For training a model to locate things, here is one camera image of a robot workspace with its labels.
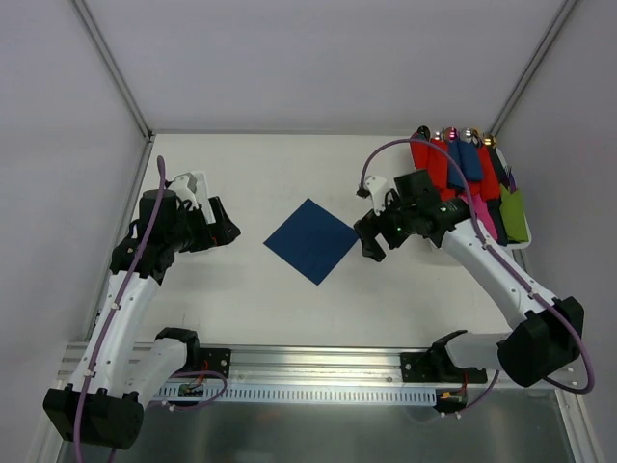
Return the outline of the dark blue paper napkin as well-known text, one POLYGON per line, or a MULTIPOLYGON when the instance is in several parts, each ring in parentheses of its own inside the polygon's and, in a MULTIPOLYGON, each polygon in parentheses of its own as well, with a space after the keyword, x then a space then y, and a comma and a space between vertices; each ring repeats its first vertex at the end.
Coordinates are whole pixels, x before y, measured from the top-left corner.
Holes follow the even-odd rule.
POLYGON ((358 236, 351 227, 306 199, 264 245, 319 286, 357 241, 358 236))

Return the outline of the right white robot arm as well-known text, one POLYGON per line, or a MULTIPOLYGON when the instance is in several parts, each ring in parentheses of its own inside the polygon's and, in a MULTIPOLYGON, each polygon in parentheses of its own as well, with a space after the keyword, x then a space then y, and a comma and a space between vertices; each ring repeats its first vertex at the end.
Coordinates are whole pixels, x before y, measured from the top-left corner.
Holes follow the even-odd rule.
POLYGON ((558 298, 535 282, 491 237, 471 205, 462 198, 443 200, 426 171, 393 182, 367 176, 358 194, 372 202, 354 225, 364 257, 385 258, 379 237, 393 250, 420 236, 472 275, 510 328, 493 334, 459 330, 435 341, 427 357, 439 379, 453 381, 465 369, 493 369, 530 387, 581 355, 584 309, 579 302, 558 298))

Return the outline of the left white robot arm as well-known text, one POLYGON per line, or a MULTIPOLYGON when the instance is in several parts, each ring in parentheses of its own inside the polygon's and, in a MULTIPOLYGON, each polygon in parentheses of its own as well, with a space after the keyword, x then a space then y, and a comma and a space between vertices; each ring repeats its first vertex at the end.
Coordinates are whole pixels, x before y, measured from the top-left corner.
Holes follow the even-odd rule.
POLYGON ((107 297, 88 346, 66 385, 49 389, 43 400, 47 417, 75 450, 85 444, 129 449, 170 379, 228 380, 228 370, 202 353, 194 330, 164 328, 135 366, 129 358, 176 256, 229 245, 240 233, 219 197, 192 202, 170 188, 142 195, 137 218, 112 253, 107 297))

